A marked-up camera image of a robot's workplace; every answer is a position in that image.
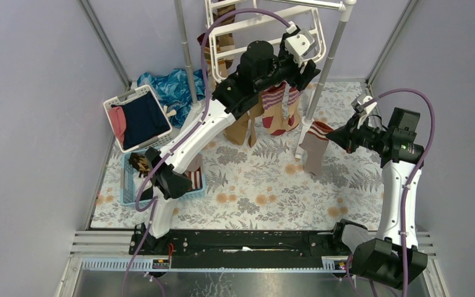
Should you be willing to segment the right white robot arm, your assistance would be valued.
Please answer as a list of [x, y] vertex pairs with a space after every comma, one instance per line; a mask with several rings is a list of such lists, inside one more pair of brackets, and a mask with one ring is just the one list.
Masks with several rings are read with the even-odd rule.
[[355, 113], [344, 126], [327, 135], [348, 153], [358, 147], [381, 158], [384, 198], [375, 235], [358, 223], [342, 219], [330, 238], [333, 252], [351, 251], [350, 271], [373, 282], [405, 290], [427, 267], [419, 250], [415, 227], [416, 188], [421, 176], [424, 147], [415, 144], [420, 114], [395, 108], [387, 130], [368, 125], [368, 116]]

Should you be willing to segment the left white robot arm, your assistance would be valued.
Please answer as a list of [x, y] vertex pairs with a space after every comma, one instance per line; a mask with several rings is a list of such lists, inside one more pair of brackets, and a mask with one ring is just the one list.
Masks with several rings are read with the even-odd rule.
[[257, 105], [263, 91], [282, 82], [304, 90], [319, 74], [315, 62], [305, 57], [315, 48], [315, 42], [304, 34], [284, 37], [279, 47], [275, 53], [267, 41], [250, 43], [236, 71], [216, 86], [205, 111], [167, 145], [145, 152], [152, 169], [145, 181], [152, 184], [153, 199], [143, 246], [152, 254], [166, 249], [165, 235], [171, 229], [176, 202], [192, 186], [185, 172], [198, 153]]

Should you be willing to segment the red striped sock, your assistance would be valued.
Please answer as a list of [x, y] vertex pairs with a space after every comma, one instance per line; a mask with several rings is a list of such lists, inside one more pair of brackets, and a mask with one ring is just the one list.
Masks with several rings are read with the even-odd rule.
[[301, 122], [299, 111], [301, 91], [296, 87], [291, 87], [288, 92], [288, 117], [284, 120], [285, 131], [289, 132], [298, 127]]
[[283, 124], [283, 98], [286, 83], [274, 85], [262, 93], [263, 115], [262, 123], [272, 136], [280, 136], [286, 132]]

